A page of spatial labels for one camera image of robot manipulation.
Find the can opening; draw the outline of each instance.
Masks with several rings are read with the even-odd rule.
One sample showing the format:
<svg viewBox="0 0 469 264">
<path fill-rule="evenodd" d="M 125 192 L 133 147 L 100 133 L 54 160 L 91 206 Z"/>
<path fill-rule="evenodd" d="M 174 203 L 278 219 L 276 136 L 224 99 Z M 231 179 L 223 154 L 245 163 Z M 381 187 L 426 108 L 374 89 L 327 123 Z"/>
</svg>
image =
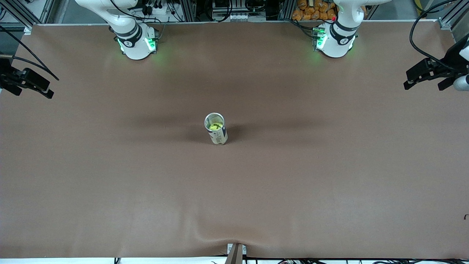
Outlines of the can opening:
<svg viewBox="0 0 469 264">
<path fill-rule="evenodd" d="M 211 113 L 205 118 L 205 128 L 209 131 L 218 131 L 225 124 L 225 119 L 219 113 Z"/>
</svg>

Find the black cable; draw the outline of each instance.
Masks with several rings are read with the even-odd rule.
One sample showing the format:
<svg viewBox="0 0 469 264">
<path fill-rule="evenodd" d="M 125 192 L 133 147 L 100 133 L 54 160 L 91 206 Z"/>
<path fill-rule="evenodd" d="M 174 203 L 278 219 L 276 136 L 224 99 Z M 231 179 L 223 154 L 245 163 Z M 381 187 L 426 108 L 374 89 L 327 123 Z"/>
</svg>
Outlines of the black cable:
<svg viewBox="0 0 469 264">
<path fill-rule="evenodd" d="M 418 18 L 415 20 L 414 24 L 412 25 L 412 28 L 410 29 L 409 41 L 410 41 L 410 44 L 412 45 L 412 47 L 413 47 L 416 51 L 418 51 L 419 53 L 421 53 L 421 54 L 423 54 L 423 55 L 429 57 L 430 59 L 436 61 L 438 64 L 440 64 L 441 66 L 447 68 L 448 70 L 451 70 L 451 71 L 454 71 L 454 72 L 461 72 L 461 71 L 459 71 L 459 70 L 457 70 L 457 69 L 455 69 L 455 68 L 453 68 L 453 67 L 451 67 L 451 66 L 449 66 L 449 65 L 447 65 L 447 64 L 445 64 L 445 63 L 443 63 L 442 61 L 440 61 L 440 60 L 437 59 L 436 57 L 434 57 L 434 56 L 432 56 L 432 55 L 426 53 L 425 51 L 423 51 L 422 49 L 420 49 L 419 47 L 417 47 L 417 45 L 415 45 L 414 40 L 413 40 L 415 26 L 417 26 L 417 23 L 420 21 L 420 19 L 421 19 L 422 17 L 424 17 L 424 16 L 425 16 L 428 12 L 430 12 L 431 10 L 433 10 L 433 9 L 435 9 L 435 8 L 438 8 L 438 7 L 441 7 L 441 6 L 445 5 L 445 4 L 450 3 L 450 2 L 453 2 L 453 1 L 454 1 L 454 0 L 446 0 L 446 1 L 443 1 L 443 2 L 441 2 L 441 3 L 439 3 L 439 4 L 436 4 L 436 5 L 432 6 L 432 7 L 430 7 L 430 8 L 427 9 L 426 11 L 422 12 L 422 13 L 420 14 L 420 16 L 418 16 Z"/>
<path fill-rule="evenodd" d="M 415 2 L 415 0 L 412 0 L 412 3 L 414 3 L 415 8 L 417 8 L 420 12 L 425 12 L 425 10 L 423 10 L 420 6 L 417 5 L 417 2 Z M 441 11 L 442 10 L 431 11 L 431 12 L 428 12 L 428 14 L 435 14 Z"/>
<path fill-rule="evenodd" d="M 249 7 L 249 4 L 248 4 L 249 2 L 250 2 L 250 0 L 245 0 L 245 1 L 244 1 L 244 7 L 246 7 L 246 9 L 247 9 L 249 12 L 254 12 L 254 11 L 255 11 L 255 12 L 261 12 L 261 11 L 264 11 L 264 10 L 265 10 L 265 2 L 264 2 L 264 5 L 261 6 L 260 8 L 258 8 L 258 9 L 256 9 L 256 8 L 254 7 L 254 4 L 252 4 L 252 7 Z"/>
<path fill-rule="evenodd" d="M 42 62 L 42 60 L 40 60 L 36 54 L 34 54 L 34 52 L 28 48 L 21 40 L 19 40 L 15 35 L 13 35 L 10 31 L 6 30 L 4 27 L 2 27 L 0 25 L 0 29 L 2 29 L 2 31 L 6 32 L 8 35 L 10 35 L 14 40 L 16 40 L 21 46 L 23 46 L 29 53 L 31 53 L 31 55 L 33 55 L 33 57 L 42 65 L 41 69 L 45 70 L 47 73 L 49 73 L 50 75 L 52 75 L 52 77 L 54 77 L 56 80 L 59 80 L 59 78 L 52 73 L 51 70 L 49 70 L 49 68 L 44 64 L 44 62 Z M 28 61 L 28 63 L 31 63 L 32 65 L 37 65 L 35 62 L 31 62 L 31 61 Z"/>
<path fill-rule="evenodd" d="M 126 15 L 128 15 L 128 16 L 130 16 L 130 17 L 137 18 L 137 19 L 141 19 L 141 20 L 145 21 L 145 18 L 144 18 L 144 17 L 134 16 L 134 15 L 132 15 L 132 14 L 128 14 L 128 13 L 122 11 L 122 10 L 114 3 L 113 0 L 110 0 L 110 1 L 111 1 L 112 5 L 113 5 L 117 10 L 119 10 L 121 13 L 126 14 Z M 162 23 L 162 22 L 161 22 L 159 19 L 157 19 L 157 18 L 149 18 L 149 19 L 153 19 L 154 22 L 158 21 L 159 23 Z"/>
<path fill-rule="evenodd" d="M 306 30 L 313 30 L 313 28 L 310 28 L 310 27 L 307 27 L 307 26 L 302 26 L 300 25 L 300 23 L 298 21 L 293 21 L 291 19 L 288 19 L 288 18 L 282 18 L 281 20 L 285 20 L 285 21 L 289 21 L 290 23 L 292 23 L 293 25 L 295 25 L 296 27 L 298 27 L 299 29 L 301 29 L 301 31 L 303 32 L 303 34 L 305 34 L 306 36 L 314 39 L 315 37 L 313 37 L 312 35 L 310 35 Z"/>
<path fill-rule="evenodd" d="M 7 11 L 3 8 L 0 9 L 0 20 L 2 20 L 3 18 L 5 18 L 5 16 L 7 15 Z"/>
<path fill-rule="evenodd" d="M 316 19 L 316 20 L 320 20 L 320 21 L 322 21 L 322 22 L 324 22 L 324 23 L 331 24 L 331 25 L 334 24 L 334 22 L 329 22 L 329 21 L 326 21 L 326 20 L 324 20 L 324 19 Z"/>
<path fill-rule="evenodd" d="M 227 20 L 230 16 L 231 13 L 233 12 L 233 3 L 231 2 L 232 0 L 227 0 L 227 13 L 225 17 L 222 20 L 215 20 L 213 17 L 208 13 L 208 10 L 210 9 L 210 6 L 208 4 L 210 3 L 211 0 L 205 0 L 205 5 L 204 5 L 204 12 L 207 18 L 212 21 L 212 22 L 223 22 Z"/>
<path fill-rule="evenodd" d="M 249 257 L 249 256 L 243 256 L 243 259 L 247 260 L 281 260 L 279 263 L 282 263 L 284 261 L 299 261 L 302 264 L 326 264 L 325 262 L 322 262 L 321 260 L 346 260 L 345 258 L 337 259 L 337 258 L 322 258 L 322 259 L 315 259 L 315 258 L 289 258 L 289 259 L 282 259 L 282 258 L 268 258 L 268 257 Z M 347 259 L 347 260 L 358 260 L 359 264 L 363 264 L 362 259 Z M 379 261 L 376 261 L 374 263 L 385 263 L 385 264 L 416 264 L 422 261 L 436 261 L 436 262 L 443 262 L 447 264 L 463 264 L 461 262 L 467 262 L 469 260 L 467 259 L 382 259 Z"/>
<path fill-rule="evenodd" d="M 225 20 L 227 20 L 230 16 L 231 16 L 231 12 L 233 11 L 233 3 L 231 2 L 232 0 L 227 0 L 227 14 L 225 15 L 225 17 L 220 20 L 219 22 L 223 22 Z"/>
<path fill-rule="evenodd" d="M 46 68 L 46 67 L 44 67 L 44 66 L 42 66 L 42 65 L 39 65 L 39 64 L 37 64 L 37 63 L 35 63 L 35 62 L 32 62 L 32 61 L 27 60 L 27 59 L 25 59 L 25 58 L 16 57 L 16 56 L 12 56 L 11 58 L 14 59 L 14 60 L 22 61 L 22 62 L 27 62 L 27 63 L 29 63 L 29 64 L 31 64 L 31 65 L 34 65 L 34 66 L 38 67 L 39 69 L 42 69 L 42 70 L 46 71 L 46 72 L 49 73 L 50 75 L 55 76 L 53 73 L 51 73 L 51 71 L 50 71 L 48 68 Z"/>
<path fill-rule="evenodd" d="M 169 3 L 171 3 L 171 5 L 173 6 L 173 11 L 171 11 L 171 14 L 173 14 L 174 18 L 179 21 L 179 22 L 184 22 L 184 20 L 179 16 L 179 14 L 177 13 L 176 11 L 176 7 L 174 6 L 174 3 L 173 1 L 167 1 L 166 4 L 168 4 L 168 7 L 169 7 Z"/>
</svg>

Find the brown paper sheet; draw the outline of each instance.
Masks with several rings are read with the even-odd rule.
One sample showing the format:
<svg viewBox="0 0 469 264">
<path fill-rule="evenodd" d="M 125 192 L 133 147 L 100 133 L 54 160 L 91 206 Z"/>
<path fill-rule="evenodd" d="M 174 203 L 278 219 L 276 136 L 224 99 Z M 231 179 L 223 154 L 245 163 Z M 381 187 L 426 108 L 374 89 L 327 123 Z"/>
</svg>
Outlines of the brown paper sheet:
<svg viewBox="0 0 469 264">
<path fill-rule="evenodd" d="M 170 25 L 142 61 L 107 27 L 35 26 L 23 39 L 61 80 L 52 100 L 1 93 L 0 257 L 241 242 L 257 257 L 468 258 L 469 93 L 403 89 L 423 58 L 410 26 L 364 23 L 330 59 L 287 23 Z M 415 38 L 437 57 L 452 45 L 437 23 Z M 204 129 L 213 111 L 224 146 Z"/>
</svg>

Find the cable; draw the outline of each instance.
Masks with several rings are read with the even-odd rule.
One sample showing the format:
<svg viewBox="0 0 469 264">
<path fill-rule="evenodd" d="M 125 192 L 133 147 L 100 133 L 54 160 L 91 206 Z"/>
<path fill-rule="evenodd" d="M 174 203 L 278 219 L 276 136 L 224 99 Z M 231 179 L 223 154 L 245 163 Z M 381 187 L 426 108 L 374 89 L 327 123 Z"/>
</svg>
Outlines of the cable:
<svg viewBox="0 0 469 264">
<path fill-rule="evenodd" d="M 412 0 L 412 3 L 414 4 L 415 8 L 418 9 L 418 11 L 425 12 L 425 10 L 423 10 L 420 6 L 417 5 L 416 0 Z M 435 14 L 435 13 L 438 13 L 438 12 L 441 12 L 441 11 L 442 10 L 431 11 L 431 12 L 428 12 L 428 14 Z"/>
<path fill-rule="evenodd" d="M 231 2 L 231 0 L 226 0 L 227 2 L 227 13 L 225 15 L 225 17 L 222 19 L 222 20 L 215 20 L 213 19 L 213 17 L 211 15 L 209 15 L 208 13 L 208 3 L 210 2 L 211 0 L 205 0 L 205 5 L 204 5 L 204 11 L 205 11 L 205 15 L 208 17 L 208 19 L 212 22 L 223 22 L 225 20 L 227 20 L 230 16 L 231 16 L 231 12 L 233 11 L 233 3 Z"/>
<path fill-rule="evenodd" d="M 3 18 L 5 18 L 5 16 L 7 15 L 7 11 L 5 9 L 3 9 L 3 7 L 0 9 L 0 20 L 2 20 Z"/>
<path fill-rule="evenodd" d="M 430 12 L 431 10 L 435 9 L 435 8 L 438 8 L 438 7 L 441 7 L 447 3 L 450 3 L 450 2 L 453 2 L 454 0 L 446 0 L 446 1 L 443 1 L 439 4 L 436 4 L 432 7 L 430 7 L 429 9 L 427 9 L 426 11 L 422 12 L 420 14 L 420 16 L 418 16 L 418 18 L 415 20 L 414 24 L 412 25 L 412 28 L 410 29 L 410 33 L 409 33 L 409 41 L 410 41 L 410 44 L 412 45 L 412 47 L 418 51 L 419 53 L 429 57 L 430 59 L 436 61 L 438 64 L 440 64 L 441 66 L 447 68 L 448 70 L 451 70 L 451 71 L 455 71 L 455 72 L 461 72 L 461 73 L 465 73 L 465 72 L 462 72 L 462 71 L 459 71 L 445 63 L 443 63 L 441 60 L 437 59 L 436 57 L 426 53 L 425 51 L 423 51 L 422 49 L 420 49 L 419 47 L 417 47 L 417 45 L 415 45 L 414 43 L 414 40 L 413 40 L 413 36 L 414 36 L 414 30 L 415 30 L 415 26 L 417 26 L 417 23 L 420 21 L 420 19 L 425 16 L 428 12 Z"/>
<path fill-rule="evenodd" d="M 19 40 L 15 35 L 13 35 L 10 31 L 6 30 L 4 27 L 2 27 L 0 25 L 0 29 L 2 29 L 2 31 L 6 32 L 8 35 L 10 35 L 14 40 L 16 40 L 21 46 L 23 46 L 29 53 L 31 53 L 31 55 L 33 55 L 33 57 L 44 67 L 43 70 L 45 70 L 47 73 L 49 73 L 50 75 L 52 75 L 52 77 L 54 77 L 56 80 L 59 80 L 59 78 L 52 73 L 51 70 L 49 70 L 49 68 L 44 64 L 44 62 L 42 62 L 42 60 L 40 60 L 36 54 L 34 54 L 34 52 L 28 48 L 21 40 Z"/>
<path fill-rule="evenodd" d="M 128 16 L 130 16 L 130 17 L 137 18 L 137 19 L 141 19 L 141 20 L 145 21 L 145 18 L 144 18 L 144 17 L 134 16 L 134 15 L 132 15 L 132 14 L 128 14 L 128 13 L 122 11 L 122 10 L 114 3 L 114 0 L 110 0 L 110 1 L 111 1 L 112 5 L 113 5 L 117 10 L 119 10 L 121 13 L 126 14 L 126 15 L 128 15 Z M 154 22 L 158 21 L 159 23 L 162 23 L 162 22 L 161 22 L 159 19 L 157 19 L 157 18 L 149 18 L 149 19 L 153 19 Z"/>
<path fill-rule="evenodd" d="M 169 3 L 171 3 L 171 5 L 173 6 L 173 11 L 171 11 L 171 14 L 174 16 L 174 18 L 179 21 L 179 22 L 184 22 L 184 20 L 179 16 L 179 14 L 177 13 L 177 10 L 176 10 L 176 7 L 174 6 L 174 3 L 173 1 L 167 1 L 166 2 L 168 4 L 168 7 L 169 7 Z"/>
<path fill-rule="evenodd" d="M 282 18 L 281 20 L 285 20 L 285 21 L 289 21 L 290 23 L 292 23 L 293 25 L 295 25 L 296 27 L 298 27 L 299 29 L 301 29 L 301 31 L 303 32 L 303 34 L 305 34 L 306 36 L 314 39 L 315 37 L 313 37 L 312 35 L 310 35 L 306 30 L 313 30 L 313 28 L 310 28 L 310 27 L 307 27 L 307 26 L 302 26 L 300 25 L 300 23 L 298 21 L 293 21 L 291 19 L 288 19 L 288 18 Z"/>
<path fill-rule="evenodd" d="M 227 0 L 227 14 L 219 22 L 223 22 L 223 21 L 227 20 L 231 16 L 232 11 L 233 11 L 233 3 L 231 2 L 231 0 Z"/>
<path fill-rule="evenodd" d="M 159 36 L 158 36 L 158 40 L 160 40 L 161 37 L 163 36 L 163 32 L 165 32 L 166 24 L 168 24 L 168 22 L 166 22 L 166 23 L 163 25 L 163 29 L 161 30 L 161 33 L 160 33 Z"/>
<path fill-rule="evenodd" d="M 250 1 L 251 1 L 251 0 L 246 0 L 246 1 L 244 2 L 244 7 L 246 7 L 246 9 L 247 9 L 248 11 L 250 11 L 250 12 L 261 12 L 261 11 L 264 11 L 264 10 L 265 10 L 265 2 L 264 2 L 264 5 L 263 5 L 263 6 L 261 6 L 261 7 L 258 8 L 258 9 L 256 9 L 256 8 L 254 7 L 254 4 L 252 5 L 252 7 L 249 7 L 249 4 L 248 4 L 248 3 L 249 3 Z"/>
<path fill-rule="evenodd" d="M 324 20 L 324 19 L 316 19 L 316 20 L 320 20 L 320 21 L 322 21 L 322 22 L 324 22 L 324 23 L 331 24 L 331 25 L 334 24 L 334 22 L 329 22 L 329 21 Z"/>
<path fill-rule="evenodd" d="M 14 60 L 22 61 L 22 62 L 27 62 L 27 63 L 29 63 L 29 64 L 31 64 L 31 65 L 34 65 L 34 66 L 36 66 L 36 67 L 38 67 L 38 68 L 40 68 L 40 69 L 46 71 L 46 72 L 49 73 L 50 75 L 54 76 L 54 74 L 51 73 L 51 71 L 50 71 L 48 68 L 46 68 L 46 67 L 44 67 L 44 66 L 42 66 L 42 65 L 39 65 L 39 64 L 37 64 L 37 63 L 35 63 L 35 62 L 32 62 L 32 61 L 27 60 L 27 59 L 25 59 L 25 58 L 16 57 L 16 56 L 11 56 L 11 58 L 14 59 Z"/>
</svg>

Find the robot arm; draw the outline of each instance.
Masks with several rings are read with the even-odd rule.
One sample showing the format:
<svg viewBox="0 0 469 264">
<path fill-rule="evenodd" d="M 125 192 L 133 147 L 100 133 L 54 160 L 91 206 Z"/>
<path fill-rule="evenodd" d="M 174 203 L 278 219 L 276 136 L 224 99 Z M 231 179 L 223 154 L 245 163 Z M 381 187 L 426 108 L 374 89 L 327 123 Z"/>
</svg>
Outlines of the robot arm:
<svg viewBox="0 0 469 264">
<path fill-rule="evenodd" d="M 137 5 L 138 0 L 75 0 L 78 5 L 102 17 L 117 35 L 123 53 L 132 60 L 141 60 L 156 51 L 155 29 L 135 18 L 120 12 L 119 9 Z"/>
<path fill-rule="evenodd" d="M 466 35 L 449 48 L 445 57 L 440 61 L 450 68 L 441 65 L 431 58 L 425 58 L 414 65 L 406 71 L 407 81 L 404 83 L 404 88 L 408 90 L 423 81 L 445 78 L 438 83 L 440 91 L 445 90 L 451 85 L 458 91 L 469 91 L 469 35 Z"/>
<path fill-rule="evenodd" d="M 332 58 L 344 56 L 355 40 L 355 32 L 364 18 L 361 6 L 379 5 L 391 0 L 334 0 L 339 8 L 337 19 L 333 23 L 324 23 L 324 29 L 317 43 L 317 49 Z"/>
</svg>

